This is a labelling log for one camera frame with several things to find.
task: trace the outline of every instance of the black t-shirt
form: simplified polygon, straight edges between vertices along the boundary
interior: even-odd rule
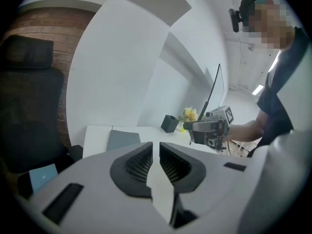
[[[277,97],[277,92],[284,86],[293,72],[296,70],[303,58],[308,45],[309,38],[301,28],[295,28],[295,38],[289,50],[282,52],[278,56],[276,71],[271,87],[268,84],[268,76],[265,87],[257,105],[269,115],[268,122],[264,127],[264,134],[257,147],[269,145],[277,136],[288,133],[293,129],[293,125]]]

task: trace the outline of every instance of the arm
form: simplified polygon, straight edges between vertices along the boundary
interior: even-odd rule
[[[260,110],[255,120],[249,121],[244,125],[232,125],[229,134],[224,137],[223,141],[236,140],[251,142],[261,138],[268,118],[269,116]]]

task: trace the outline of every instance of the ceiling light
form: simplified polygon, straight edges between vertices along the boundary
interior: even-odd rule
[[[275,67],[276,63],[278,62],[278,56],[279,56],[280,53],[281,53],[281,51],[278,51],[277,56],[275,57],[275,60],[274,60],[274,62],[272,63],[272,66],[271,66],[271,68],[269,69],[269,71],[271,71],[271,70]]]
[[[254,90],[253,95],[255,96],[256,94],[258,94],[258,93],[261,91],[261,89],[263,89],[263,86],[262,86],[262,85],[259,85],[259,86]]]

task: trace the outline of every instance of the pen holder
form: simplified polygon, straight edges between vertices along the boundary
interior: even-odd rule
[[[164,121],[162,122],[161,128],[166,133],[173,133],[178,125],[179,121],[171,115],[166,115]]]

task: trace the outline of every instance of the white desk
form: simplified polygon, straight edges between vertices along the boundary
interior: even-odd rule
[[[181,133],[178,129],[176,129],[174,133],[167,134],[161,129],[161,127],[88,126],[83,145],[83,158],[105,152],[111,130],[138,133],[142,143],[148,141],[170,142],[180,146],[216,154],[216,151],[208,146],[195,143],[189,145],[189,133]]]

